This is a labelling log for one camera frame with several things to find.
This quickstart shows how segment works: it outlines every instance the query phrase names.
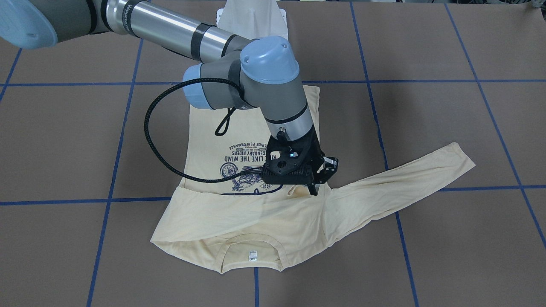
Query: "floor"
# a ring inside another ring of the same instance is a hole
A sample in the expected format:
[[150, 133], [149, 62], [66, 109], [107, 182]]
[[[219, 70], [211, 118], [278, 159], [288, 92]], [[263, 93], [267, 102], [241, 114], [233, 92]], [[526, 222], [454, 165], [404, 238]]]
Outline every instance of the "floor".
[[[214, 22], [222, 2], [154, 3]], [[149, 243], [180, 181], [142, 132], [193, 61], [130, 36], [0, 40], [1, 306], [545, 306], [546, 24], [529, 5], [282, 2], [332, 187], [456, 141], [476, 167], [277, 272]], [[156, 145], [183, 168], [182, 94]]]

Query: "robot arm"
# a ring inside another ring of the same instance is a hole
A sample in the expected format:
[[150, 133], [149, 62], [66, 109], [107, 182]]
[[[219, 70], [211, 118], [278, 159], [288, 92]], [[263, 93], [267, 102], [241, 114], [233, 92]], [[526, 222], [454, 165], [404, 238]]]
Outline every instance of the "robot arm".
[[261, 109], [271, 132], [260, 173], [265, 183], [307, 185], [316, 195], [337, 171], [337, 159], [321, 151], [299, 65], [284, 38], [251, 41], [143, 0], [0, 0], [0, 35], [21, 48], [108, 30], [202, 62], [188, 68], [184, 81], [220, 78], [240, 86], [242, 97], [232, 86], [211, 82], [184, 92], [196, 108]]

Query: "gray floor tile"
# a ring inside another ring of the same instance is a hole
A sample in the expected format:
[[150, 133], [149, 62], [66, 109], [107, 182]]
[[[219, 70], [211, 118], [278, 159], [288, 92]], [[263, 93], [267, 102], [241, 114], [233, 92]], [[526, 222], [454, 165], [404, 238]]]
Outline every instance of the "gray floor tile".
[[354, 11], [371, 80], [474, 79], [443, 5], [357, 2]]
[[453, 141], [476, 167], [450, 187], [516, 185], [475, 83], [372, 84], [389, 167]]
[[139, 42], [129, 35], [104, 33], [23, 50], [11, 83], [130, 82]]
[[420, 306], [546, 301], [546, 251], [519, 190], [440, 192], [400, 217]]
[[449, 10], [478, 78], [546, 79], [546, 27], [538, 9], [525, 3]]
[[0, 200], [106, 198], [129, 86], [9, 87]]
[[546, 184], [546, 84], [482, 83], [491, 111], [524, 185]]
[[260, 269], [260, 306], [413, 306], [394, 215], [283, 272]]
[[[173, 10], [209, 25], [216, 24], [216, 11], [224, 1], [168, 1], [155, 0], [154, 4]], [[138, 82], [181, 81], [186, 69], [198, 64], [190, 58], [172, 53], [150, 42], [144, 42], [140, 57]]]
[[[168, 85], [136, 86], [125, 125], [114, 197], [172, 196], [181, 177], [155, 157], [144, 137], [144, 116]], [[150, 119], [150, 135], [163, 157], [184, 170], [189, 134], [189, 104], [182, 90], [163, 99]]]
[[364, 80], [349, 3], [279, 2], [302, 80]]
[[4, 83], [19, 48], [0, 38], [0, 50], [2, 51], [2, 56], [0, 57], [0, 83]]
[[85, 306], [104, 208], [0, 206], [0, 305]]
[[166, 206], [167, 202], [112, 205], [92, 305], [253, 305], [252, 268], [220, 275], [149, 242]]
[[546, 189], [527, 189], [525, 193], [531, 203], [542, 233], [546, 234]]
[[320, 84], [321, 148], [339, 159], [328, 181], [340, 187], [385, 171], [365, 84]]

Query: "white fabric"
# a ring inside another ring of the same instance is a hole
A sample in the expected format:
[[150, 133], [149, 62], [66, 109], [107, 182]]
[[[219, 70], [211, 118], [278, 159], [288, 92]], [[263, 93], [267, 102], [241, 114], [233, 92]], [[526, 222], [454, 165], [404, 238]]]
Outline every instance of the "white fabric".
[[288, 39], [288, 27], [275, 0], [228, 0], [217, 26], [248, 39], [270, 35]]
[[[318, 88], [306, 86], [305, 90], [318, 128]], [[259, 110], [235, 112], [238, 117], [232, 117], [229, 132], [223, 137], [215, 137], [213, 131], [225, 111], [212, 113], [191, 109], [185, 171], [215, 178], [225, 163], [232, 163], [239, 170], [242, 166], [261, 164], [226, 161], [234, 156], [252, 157], [240, 154], [260, 151], [262, 146], [258, 144], [267, 142], [269, 130]], [[238, 147], [230, 145], [243, 143]], [[247, 151], [226, 154], [237, 148]], [[182, 180], [151, 242], [175, 257], [219, 273], [245, 267], [280, 271], [322, 252], [370, 221], [434, 193], [472, 167], [474, 163], [458, 144], [451, 143], [418, 160], [342, 188], [323, 185], [319, 195], [313, 197], [305, 187], [264, 188], [260, 186], [262, 182], [252, 178], [246, 180], [246, 187], [240, 182], [215, 185]], [[221, 195], [254, 189], [263, 194]]]

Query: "beige t-shirt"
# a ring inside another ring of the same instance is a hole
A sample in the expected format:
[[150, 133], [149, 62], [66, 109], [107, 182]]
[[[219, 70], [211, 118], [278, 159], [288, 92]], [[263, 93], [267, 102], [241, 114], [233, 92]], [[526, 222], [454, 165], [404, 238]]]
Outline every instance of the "beige t-shirt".
[[[305, 86], [305, 90], [316, 120], [318, 88]], [[229, 132], [216, 137], [214, 129], [225, 111], [191, 109], [186, 173], [215, 178], [225, 163], [238, 170], [263, 164], [242, 158], [257, 156], [256, 151], [265, 153], [269, 130], [261, 113], [235, 114]], [[246, 267], [281, 271], [322, 252], [370, 221], [436, 192], [472, 167], [474, 163], [458, 144], [451, 143], [341, 188], [323, 185], [313, 197], [306, 187], [262, 186], [260, 178], [222, 185], [182, 180], [151, 242], [168, 254], [222, 274]]]

